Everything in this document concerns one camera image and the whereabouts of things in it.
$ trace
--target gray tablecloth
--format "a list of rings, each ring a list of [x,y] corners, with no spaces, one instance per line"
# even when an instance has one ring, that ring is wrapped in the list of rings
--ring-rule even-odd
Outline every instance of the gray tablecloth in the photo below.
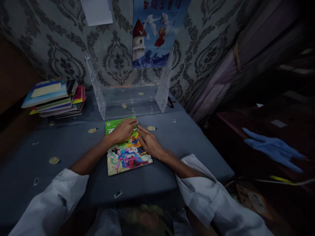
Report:
[[[76,119],[70,117],[54,120],[54,126],[49,126],[52,119],[45,119],[36,131],[16,147],[9,162],[0,169],[0,227],[15,224],[35,195],[42,192],[60,171],[70,167],[104,137],[105,122],[99,114],[93,93],[87,94],[82,115]],[[137,118],[143,127],[157,127],[153,131],[157,139],[178,158],[194,153],[219,181],[232,177],[234,172],[197,124],[178,102],[174,106],[167,107],[164,114]],[[98,129],[89,134],[91,128]],[[58,157],[60,163],[50,164],[49,159],[52,157]],[[38,184],[33,186],[37,177]],[[108,177],[104,157],[91,174],[79,207],[108,204],[176,188],[174,173],[156,159],[147,166]],[[114,194],[120,190],[122,195],[114,199]]]

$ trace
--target white sleeve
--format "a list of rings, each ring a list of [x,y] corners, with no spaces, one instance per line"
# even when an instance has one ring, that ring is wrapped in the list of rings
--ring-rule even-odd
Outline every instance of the white sleeve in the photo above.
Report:
[[[9,235],[57,235],[83,196],[88,178],[69,169],[61,171],[31,200]]]
[[[272,235],[264,220],[237,203],[194,154],[182,162],[206,176],[177,176],[177,182],[185,204],[207,228],[213,220],[223,235]]]

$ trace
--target blue glove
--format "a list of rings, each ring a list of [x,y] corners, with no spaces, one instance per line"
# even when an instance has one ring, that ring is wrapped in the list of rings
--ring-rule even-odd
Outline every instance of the blue glove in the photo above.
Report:
[[[302,173],[303,170],[291,163],[291,158],[304,158],[301,153],[291,148],[288,144],[278,138],[268,138],[263,135],[255,134],[246,128],[244,132],[253,139],[245,139],[244,142],[255,150],[262,151],[272,160],[285,165],[291,170]]]

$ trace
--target red roof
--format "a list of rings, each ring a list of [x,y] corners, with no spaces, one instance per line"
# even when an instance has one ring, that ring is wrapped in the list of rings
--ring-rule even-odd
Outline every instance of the red roof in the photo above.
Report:
[[[140,36],[140,35],[147,35],[147,33],[143,29],[143,25],[142,25],[141,21],[138,19],[136,22],[136,25],[134,27],[133,37]]]

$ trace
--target green book cover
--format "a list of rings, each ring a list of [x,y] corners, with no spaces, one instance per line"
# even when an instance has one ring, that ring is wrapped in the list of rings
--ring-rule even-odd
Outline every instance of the green book cover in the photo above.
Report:
[[[107,121],[106,135],[110,134],[116,126],[124,119]],[[108,175],[115,175],[130,169],[152,163],[152,157],[144,150],[140,143],[137,126],[134,128],[130,138],[122,143],[111,147],[107,152]]]

